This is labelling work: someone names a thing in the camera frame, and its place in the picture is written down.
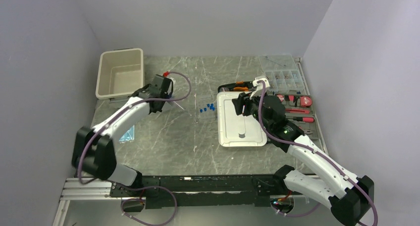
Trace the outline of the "beige plastic bin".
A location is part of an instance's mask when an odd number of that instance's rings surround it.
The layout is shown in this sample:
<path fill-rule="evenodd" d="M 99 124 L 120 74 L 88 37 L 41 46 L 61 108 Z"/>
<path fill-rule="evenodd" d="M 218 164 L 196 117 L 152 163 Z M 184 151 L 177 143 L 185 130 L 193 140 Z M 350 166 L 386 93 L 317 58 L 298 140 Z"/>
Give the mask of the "beige plastic bin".
<path fill-rule="evenodd" d="M 123 98 L 143 87 L 144 53 L 141 48 L 103 52 L 96 84 L 98 99 Z"/>

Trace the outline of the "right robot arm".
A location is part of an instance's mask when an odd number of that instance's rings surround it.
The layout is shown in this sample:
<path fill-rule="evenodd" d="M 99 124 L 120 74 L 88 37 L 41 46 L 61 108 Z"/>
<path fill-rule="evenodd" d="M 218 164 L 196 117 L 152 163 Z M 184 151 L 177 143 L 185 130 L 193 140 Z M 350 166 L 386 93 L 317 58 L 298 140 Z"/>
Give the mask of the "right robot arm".
<path fill-rule="evenodd" d="M 310 137 L 285 115 L 285 107 L 276 96 L 240 93 L 232 100 L 237 115 L 252 116 L 267 137 L 283 152 L 308 166 L 318 178 L 284 165 L 273 175 L 273 188 L 279 194 L 295 191 L 327 207 L 345 226 L 362 225 L 361 219 L 372 210 L 373 225 L 378 225 L 374 204 L 374 182 L 360 177 L 335 162 Z"/>

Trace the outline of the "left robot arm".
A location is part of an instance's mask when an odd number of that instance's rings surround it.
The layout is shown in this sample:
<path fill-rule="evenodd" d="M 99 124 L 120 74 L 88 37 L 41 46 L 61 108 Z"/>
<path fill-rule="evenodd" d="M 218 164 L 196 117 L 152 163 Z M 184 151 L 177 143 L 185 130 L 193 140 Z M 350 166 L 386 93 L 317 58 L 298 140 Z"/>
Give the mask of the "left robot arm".
<path fill-rule="evenodd" d="M 129 196 L 141 192 L 142 174 L 117 163 L 114 143 L 142 118 L 162 111 L 173 92 L 173 80 L 167 75 L 157 74 L 152 83 L 136 90 L 105 121 L 93 128 L 84 126 L 77 131 L 71 163 L 77 169 L 80 182 L 85 172 L 94 178 L 122 184 Z"/>

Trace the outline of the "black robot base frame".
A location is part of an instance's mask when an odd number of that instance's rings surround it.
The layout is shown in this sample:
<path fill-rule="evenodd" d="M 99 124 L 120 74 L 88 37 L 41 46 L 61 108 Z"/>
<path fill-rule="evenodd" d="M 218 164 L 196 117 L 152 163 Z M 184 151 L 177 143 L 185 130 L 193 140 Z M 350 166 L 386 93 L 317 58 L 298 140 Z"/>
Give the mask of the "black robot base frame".
<path fill-rule="evenodd" d="M 114 183 L 112 198 L 143 200 L 146 209 L 253 205 L 293 209 L 296 196 L 281 186 L 272 174 L 144 176 L 145 190 L 129 190 Z"/>

